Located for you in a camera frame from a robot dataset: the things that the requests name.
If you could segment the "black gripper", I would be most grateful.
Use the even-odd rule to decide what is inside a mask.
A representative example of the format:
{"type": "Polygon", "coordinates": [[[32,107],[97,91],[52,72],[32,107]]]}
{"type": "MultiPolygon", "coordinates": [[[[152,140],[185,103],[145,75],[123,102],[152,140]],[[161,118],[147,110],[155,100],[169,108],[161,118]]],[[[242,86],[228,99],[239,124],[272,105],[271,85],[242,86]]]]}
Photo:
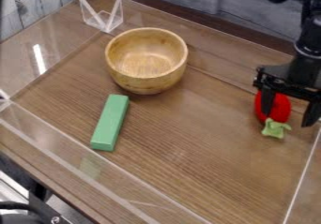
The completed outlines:
{"type": "Polygon", "coordinates": [[[260,91],[260,110],[270,115],[276,94],[306,100],[300,127],[310,127],[321,118],[321,70],[291,71],[290,65],[260,66],[252,86],[260,91]]]}

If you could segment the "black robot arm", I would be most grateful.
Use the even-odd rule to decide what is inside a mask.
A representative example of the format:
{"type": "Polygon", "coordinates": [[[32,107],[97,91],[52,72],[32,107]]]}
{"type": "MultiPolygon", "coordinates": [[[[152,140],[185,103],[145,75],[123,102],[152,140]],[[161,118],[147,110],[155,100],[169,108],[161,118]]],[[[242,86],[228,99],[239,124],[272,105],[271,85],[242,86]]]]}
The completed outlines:
{"type": "MultiPolygon", "coordinates": [[[[268,0],[282,4],[288,0],[268,0]]],[[[300,34],[292,43],[294,57],[287,64],[260,66],[252,86],[260,91],[262,113],[271,113],[276,94],[308,102],[300,127],[321,119],[321,0],[294,0],[302,4],[300,34]]]]}

